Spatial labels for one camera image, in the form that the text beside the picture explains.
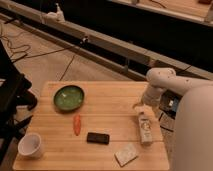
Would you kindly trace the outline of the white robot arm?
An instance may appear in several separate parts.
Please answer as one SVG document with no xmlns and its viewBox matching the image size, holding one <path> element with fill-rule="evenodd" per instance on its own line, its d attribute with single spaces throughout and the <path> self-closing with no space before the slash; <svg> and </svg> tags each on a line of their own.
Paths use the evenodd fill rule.
<svg viewBox="0 0 213 171">
<path fill-rule="evenodd" d="M 152 68 L 146 80 L 145 105 L 157 106 L 166 90 L 181 96 L 170 171 L 213 171 L 213 81 L 177 76 L 173 68 Z"/>
</svg>

